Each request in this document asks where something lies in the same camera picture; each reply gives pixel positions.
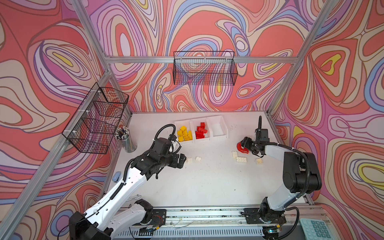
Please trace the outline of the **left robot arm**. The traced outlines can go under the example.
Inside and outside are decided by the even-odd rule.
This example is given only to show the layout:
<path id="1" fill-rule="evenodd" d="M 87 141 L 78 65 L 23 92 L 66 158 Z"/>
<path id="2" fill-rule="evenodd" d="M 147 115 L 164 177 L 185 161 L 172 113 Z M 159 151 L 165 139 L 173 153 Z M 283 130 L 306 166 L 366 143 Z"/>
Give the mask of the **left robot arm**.
<path id="1" fill-rule="evenodd" d="M 153 206 L 137 200 L 128 210 L 121 207 L 133 193 L 165 167 L 181 169 L 186 156 L 176 138 L 156 138 L 143 154 L 129 160 L 123 177 L 96 204 L 84 213 L 75 212 L 69 219 L 71 240 L 112 240 L 135 224 L 152 222 Z"/>

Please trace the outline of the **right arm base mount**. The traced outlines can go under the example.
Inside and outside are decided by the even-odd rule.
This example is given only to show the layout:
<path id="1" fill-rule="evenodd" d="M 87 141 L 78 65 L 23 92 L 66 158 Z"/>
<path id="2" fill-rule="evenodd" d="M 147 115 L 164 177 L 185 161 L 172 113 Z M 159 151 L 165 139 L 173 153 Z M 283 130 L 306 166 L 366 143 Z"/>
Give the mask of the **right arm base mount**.
<path id="1" fill-rule="evenodd" d="M 247 224 L 285 224 L 285 211 L 275 211 L 270 209 L 268 198 L 265 197 L 259 208 L 244 208 L 240 214 L 246 218 Z"/>

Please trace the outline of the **red lego brick front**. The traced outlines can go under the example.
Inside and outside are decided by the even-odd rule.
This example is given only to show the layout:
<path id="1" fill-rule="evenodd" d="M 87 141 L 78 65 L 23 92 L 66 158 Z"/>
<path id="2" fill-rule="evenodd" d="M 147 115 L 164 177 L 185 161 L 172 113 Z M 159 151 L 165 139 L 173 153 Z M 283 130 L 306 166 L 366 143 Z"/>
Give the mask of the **red lego brick front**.
<path id="1" fill-rule="evenodd" d="M 207 133 L 208 133 L 208 130 L 203 129 L 203 128 L 201 128 L 200 126 L 197 127 L 197 131 L 199 131 L 199 132 L 201 132 L 201 133 L 203 133 L 203 134 L 207 134 Z"/>

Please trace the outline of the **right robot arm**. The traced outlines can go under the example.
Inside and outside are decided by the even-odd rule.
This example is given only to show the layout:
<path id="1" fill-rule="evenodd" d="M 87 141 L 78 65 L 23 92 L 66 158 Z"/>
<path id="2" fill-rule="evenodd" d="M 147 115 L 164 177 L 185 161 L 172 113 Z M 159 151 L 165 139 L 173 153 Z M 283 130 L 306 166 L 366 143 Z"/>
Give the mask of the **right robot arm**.
<path id="1" fill-rule="evenodd" d="M 280 218 L 296 200 L 322 187 L 315 155 L 271 142 L 266 129 L 256 129 L 255 139 L 244 137 L 237 146 L 246 153 L 258 157 L 269 156 L 283 163 L 283 184 L 263 199 L 256 214 L 263 222 Z"/>

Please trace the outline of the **white lego block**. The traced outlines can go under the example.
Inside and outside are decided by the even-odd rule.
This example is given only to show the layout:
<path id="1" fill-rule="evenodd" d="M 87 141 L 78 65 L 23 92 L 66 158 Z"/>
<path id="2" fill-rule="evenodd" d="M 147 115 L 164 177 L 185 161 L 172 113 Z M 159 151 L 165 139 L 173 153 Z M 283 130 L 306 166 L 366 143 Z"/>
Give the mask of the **white lego block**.
<path id="1" fill-rule="evenodd" d="M 238 152 L 232 151 L 232 157 L 235 159 L 238 157 Z"/>

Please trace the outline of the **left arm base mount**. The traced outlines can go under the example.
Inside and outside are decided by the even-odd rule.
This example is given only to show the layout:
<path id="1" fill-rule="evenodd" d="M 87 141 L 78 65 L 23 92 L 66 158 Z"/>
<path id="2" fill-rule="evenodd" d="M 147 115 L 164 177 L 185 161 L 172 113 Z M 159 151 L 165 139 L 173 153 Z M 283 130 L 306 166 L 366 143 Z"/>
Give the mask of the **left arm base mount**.
<path id="1" fill-rule="evenodd" d="M 128 213 L 126 215 L 132 215 L 134 205 L 139 205 L 146 211 L 144 217 L 139 222 L 134 222 L 132 226 L 148 226 L 152 225 L 154 228 L 160 227 L 166 223 L 167 210 L 154 208 L 148 201 L 139 199 L 133 204 L 130 204 L 126 209 Z"/>

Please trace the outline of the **red arch lego piece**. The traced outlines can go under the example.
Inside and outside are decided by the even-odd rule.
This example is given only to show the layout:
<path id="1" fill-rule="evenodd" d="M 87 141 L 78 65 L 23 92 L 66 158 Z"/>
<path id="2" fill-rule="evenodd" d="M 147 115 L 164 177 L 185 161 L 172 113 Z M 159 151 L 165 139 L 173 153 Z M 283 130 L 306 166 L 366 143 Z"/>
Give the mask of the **red arch lego piece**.
<path id="1" fill-rule="evenodd" d="M 237 150 L 243 154 L 249 153 L 249 150 L 247 148 L 242 147 L 241 142 L 237 143 Z"/>

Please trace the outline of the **yellow curved lego piece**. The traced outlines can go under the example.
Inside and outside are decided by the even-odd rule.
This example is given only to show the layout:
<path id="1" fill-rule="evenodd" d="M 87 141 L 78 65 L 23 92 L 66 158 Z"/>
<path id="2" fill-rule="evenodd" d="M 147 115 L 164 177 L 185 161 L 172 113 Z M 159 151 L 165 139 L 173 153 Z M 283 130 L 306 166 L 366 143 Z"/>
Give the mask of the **yellow curved lego piece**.
<path id="1" fill-rule="evenodd" d="M 192 141 L 193 135 L 191 131 L 184 131 L 183 133 L 184 141 Z"/>

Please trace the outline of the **white long lego plate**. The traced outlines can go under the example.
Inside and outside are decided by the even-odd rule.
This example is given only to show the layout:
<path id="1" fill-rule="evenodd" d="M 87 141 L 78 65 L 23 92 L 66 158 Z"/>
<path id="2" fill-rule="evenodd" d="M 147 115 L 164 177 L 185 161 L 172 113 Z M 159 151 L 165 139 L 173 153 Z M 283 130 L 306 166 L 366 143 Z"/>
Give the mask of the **white long lego plate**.
<path id="1" fill-rule="evenodd" d="M 248 162 L 246 157 L 236 157 L 236 161 L 239 163 L 247 163 Z"/>

